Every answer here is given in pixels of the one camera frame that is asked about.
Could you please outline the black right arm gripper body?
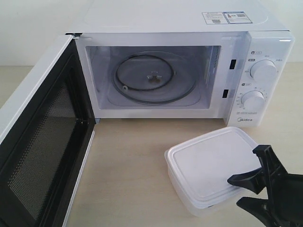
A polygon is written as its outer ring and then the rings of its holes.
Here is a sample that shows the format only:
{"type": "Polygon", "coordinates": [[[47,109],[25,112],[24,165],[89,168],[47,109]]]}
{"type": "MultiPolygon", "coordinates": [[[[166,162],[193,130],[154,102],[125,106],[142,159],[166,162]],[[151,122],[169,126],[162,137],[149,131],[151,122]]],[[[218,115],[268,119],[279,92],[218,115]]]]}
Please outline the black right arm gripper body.
{"type": "Polygon", "coordinates": [[[288,173],[270,145],[258,145],[253,153],[261,163],[267,189],[258,217],[267,227],[301,227],[303,176],[288,173]]]}

